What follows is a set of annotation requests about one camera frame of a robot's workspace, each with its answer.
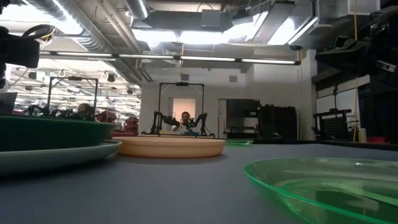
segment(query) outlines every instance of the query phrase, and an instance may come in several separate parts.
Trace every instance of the orange tray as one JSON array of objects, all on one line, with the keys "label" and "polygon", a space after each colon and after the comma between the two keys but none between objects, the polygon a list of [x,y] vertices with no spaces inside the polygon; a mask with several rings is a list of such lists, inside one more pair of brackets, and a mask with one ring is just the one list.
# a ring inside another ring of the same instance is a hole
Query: orange tray
[{"label": "orange tray", "polygon": [[121,141],[120,154],[160,158],[197,158],[219,156],[225,141],[196,138],[115,137]]}]

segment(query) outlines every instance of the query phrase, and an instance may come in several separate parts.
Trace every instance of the gray table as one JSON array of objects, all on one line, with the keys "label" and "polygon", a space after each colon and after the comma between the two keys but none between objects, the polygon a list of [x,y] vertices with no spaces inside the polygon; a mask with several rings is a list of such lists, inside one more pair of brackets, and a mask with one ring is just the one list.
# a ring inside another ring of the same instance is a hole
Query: gray table
[{"label": "gray table", "polygon": [[207,159],[119,157],[1,179],[0,223],[298,223],[261,198],[243,172],[278,157],[396,161],[398,152],[304,144],[226,148]]}]

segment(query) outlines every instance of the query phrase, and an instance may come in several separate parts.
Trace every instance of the white plate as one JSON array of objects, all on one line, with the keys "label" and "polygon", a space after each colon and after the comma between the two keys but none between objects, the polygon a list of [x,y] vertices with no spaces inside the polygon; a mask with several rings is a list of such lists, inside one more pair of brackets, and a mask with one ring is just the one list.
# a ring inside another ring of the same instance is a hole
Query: white plate
[{"label": "white plate", "polygon": [[0,175],[54,169],[98,160],[117,152],[120,145],[117,141],[105,141],[91,147],[0,152]]}]

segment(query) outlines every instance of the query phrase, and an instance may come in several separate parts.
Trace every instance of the metal frame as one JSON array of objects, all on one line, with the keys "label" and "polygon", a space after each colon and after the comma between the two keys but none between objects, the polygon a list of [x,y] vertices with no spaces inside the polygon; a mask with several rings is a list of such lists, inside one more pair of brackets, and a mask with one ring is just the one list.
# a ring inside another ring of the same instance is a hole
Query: metal frame
[{"label": "metal frame", "polygon": [[[190,86],[190,85],[196,85],[196,86],[201,86],[202,87],[202,94],[201,94],[201,113],[203,114],[203,107],[205,105],[205,84],[200,84],[200,83],[184,83],[184,82],[177,82],[177,83],[159,83],[159,103],[157,105],[157,111],[160,112],[160,99],[161,99],[161,94],[162,94],[162,85],[175,85],[175,86]],[[157,117],[157,124],[158,127],[160,125],[160,115]]]},{"label": "metal frame", "polygon": [[50,84],[49,84],[49,97],[47,98],[47,106],[50,108],[50,101],[51,101],[51,91],[52,91],[52,80],[70,80],[70,81],[82,81],[82,80],[94,80],[95,81],[95,92],[94,92],[94,111],[97,105],[97,91],[98,91],[98,79],[97,78],[82,78],[82,77],[50,77]]}]

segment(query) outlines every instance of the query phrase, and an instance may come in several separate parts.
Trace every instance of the man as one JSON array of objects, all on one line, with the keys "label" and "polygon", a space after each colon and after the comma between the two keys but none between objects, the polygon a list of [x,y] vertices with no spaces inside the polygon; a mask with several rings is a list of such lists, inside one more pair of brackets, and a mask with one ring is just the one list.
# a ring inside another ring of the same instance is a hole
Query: man
[{"label": "man", "polygon": [[173,131],[180,131],[181,133],[184,133],[187,131],[192,132],[192,129],[188,127],[190,118],[191,118],[191,115],[188,112],[184,111],[181,114],[180,127],[177,127],[177,126],[174,127]]}]

